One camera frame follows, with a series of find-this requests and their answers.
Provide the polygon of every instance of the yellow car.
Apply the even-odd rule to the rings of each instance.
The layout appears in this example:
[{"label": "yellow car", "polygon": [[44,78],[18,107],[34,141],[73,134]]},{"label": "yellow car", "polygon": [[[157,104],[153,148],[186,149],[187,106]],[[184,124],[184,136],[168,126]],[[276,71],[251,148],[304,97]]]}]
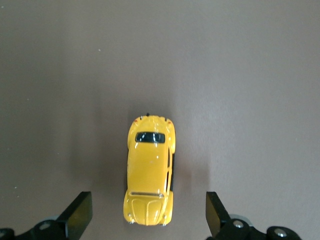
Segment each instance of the yellow car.
[{"label": "yellow car", "polygon": [[147,113],[132,123],[127,145],[124,218],[131,224],[165,226],[174,205],[175,126],[168,118]]}]

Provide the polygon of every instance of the toy car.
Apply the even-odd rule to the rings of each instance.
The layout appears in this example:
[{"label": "toy car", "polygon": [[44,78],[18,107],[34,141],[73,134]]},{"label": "toy car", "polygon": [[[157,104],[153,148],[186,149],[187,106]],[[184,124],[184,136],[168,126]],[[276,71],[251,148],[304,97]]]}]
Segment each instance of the toy car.
[{"label": "toy car", "polygon": [[138,117],[130,127],[127,146],[124,218],[131,224],[165,226],[171,221],[174,203],[174,124],[148,113]]}]

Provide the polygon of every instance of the car's rear window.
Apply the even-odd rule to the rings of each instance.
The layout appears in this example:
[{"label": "car's rear window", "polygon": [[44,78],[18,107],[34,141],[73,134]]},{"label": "car's rear window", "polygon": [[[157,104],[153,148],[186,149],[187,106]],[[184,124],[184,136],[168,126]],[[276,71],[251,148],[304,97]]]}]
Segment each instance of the car's rear window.
[{"label": "car's rear window", "polygon": [[159,132],[138,132],[135,136],[136,142],[163,144],[166,138]]}]

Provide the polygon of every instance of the gray surface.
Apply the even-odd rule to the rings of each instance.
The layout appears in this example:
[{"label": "gray surface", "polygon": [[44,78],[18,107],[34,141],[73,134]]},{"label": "gray surface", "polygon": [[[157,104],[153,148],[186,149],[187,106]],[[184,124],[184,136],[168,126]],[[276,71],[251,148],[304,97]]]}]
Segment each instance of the gray surface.
[{"label": "gray surface", "polygon": [[[317,239],[320,3],[0,2],[1,227],[92,191],[82,239],[205,239],[205,193],[258,230]],[[173,120],[172,222],[122,216],[132,120]]]}]

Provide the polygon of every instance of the car hood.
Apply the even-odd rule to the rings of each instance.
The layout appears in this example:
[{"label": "car hood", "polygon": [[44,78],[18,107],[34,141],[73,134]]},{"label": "car hood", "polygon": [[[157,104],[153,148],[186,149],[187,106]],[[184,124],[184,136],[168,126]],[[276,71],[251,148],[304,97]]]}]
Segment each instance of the car hood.
[{"label": "car hood", "polygon": [[163,199],[135,198],[131,202],[131,209],[135,221],[142,225],[157,225],[162,216]]}]

